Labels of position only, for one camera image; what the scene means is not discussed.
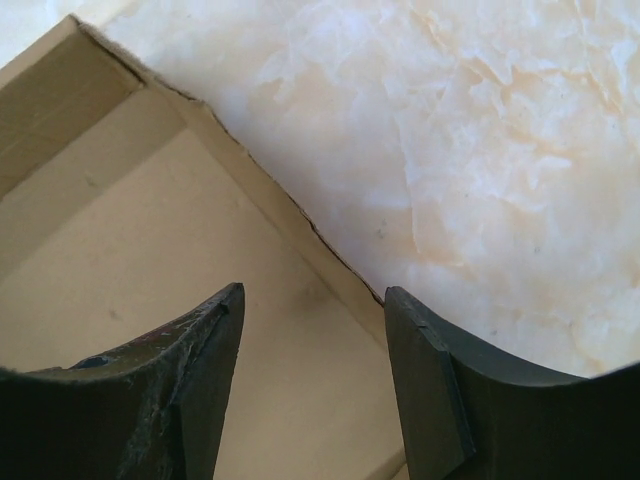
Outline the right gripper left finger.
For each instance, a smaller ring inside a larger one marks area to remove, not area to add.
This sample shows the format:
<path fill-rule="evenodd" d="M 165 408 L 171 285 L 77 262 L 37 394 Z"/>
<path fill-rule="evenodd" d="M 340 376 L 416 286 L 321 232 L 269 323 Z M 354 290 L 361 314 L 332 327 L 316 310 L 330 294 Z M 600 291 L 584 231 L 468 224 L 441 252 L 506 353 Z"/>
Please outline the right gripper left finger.
<path fill-rule="evenodd" d="M 69 368 L 1 372 L 5 479 L 209 479 L 241 340 L 232 283 Z"/>

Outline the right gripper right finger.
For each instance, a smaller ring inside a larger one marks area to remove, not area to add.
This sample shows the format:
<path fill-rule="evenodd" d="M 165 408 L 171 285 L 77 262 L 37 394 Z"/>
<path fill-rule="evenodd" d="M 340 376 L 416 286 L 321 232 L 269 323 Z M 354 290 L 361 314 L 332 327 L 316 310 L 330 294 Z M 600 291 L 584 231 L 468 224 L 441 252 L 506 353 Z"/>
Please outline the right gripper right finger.
<path fill-rule="evenodd" d="M 385 294 L 389 358 L 413 479 L 635 479 L 639 368 L 552 370 Z"/>

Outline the brown cardboard box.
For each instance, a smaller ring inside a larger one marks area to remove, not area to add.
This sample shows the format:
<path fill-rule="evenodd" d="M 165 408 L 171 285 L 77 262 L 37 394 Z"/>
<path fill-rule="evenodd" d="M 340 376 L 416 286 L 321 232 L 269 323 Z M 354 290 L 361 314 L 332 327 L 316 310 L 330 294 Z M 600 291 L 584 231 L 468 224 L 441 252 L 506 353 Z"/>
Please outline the brown cardboard box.
<path fill-rule="evenodd" d="M 1 71 L 1 362 L 69 366 L 240 282 L 219 479 L 390 479 L 383 311 L 203 103 L 67 17 Z"/>

